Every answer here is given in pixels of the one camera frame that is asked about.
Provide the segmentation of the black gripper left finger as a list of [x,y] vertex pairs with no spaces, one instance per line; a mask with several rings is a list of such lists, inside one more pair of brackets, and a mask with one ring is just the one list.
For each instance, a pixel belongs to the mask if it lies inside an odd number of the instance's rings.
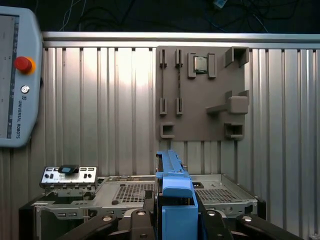
[[70,230],[60,240],[155,240],[154,192],[145,193],[142,208],[128,210],[119,219],[100,214]]

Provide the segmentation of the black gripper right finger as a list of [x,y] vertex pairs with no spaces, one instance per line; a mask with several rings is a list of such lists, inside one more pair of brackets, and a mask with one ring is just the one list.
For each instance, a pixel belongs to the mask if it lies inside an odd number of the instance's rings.
[[229,220],[217,210],[198,204],[199,240],[300,240],[301,238],[254,214],[241,214]]

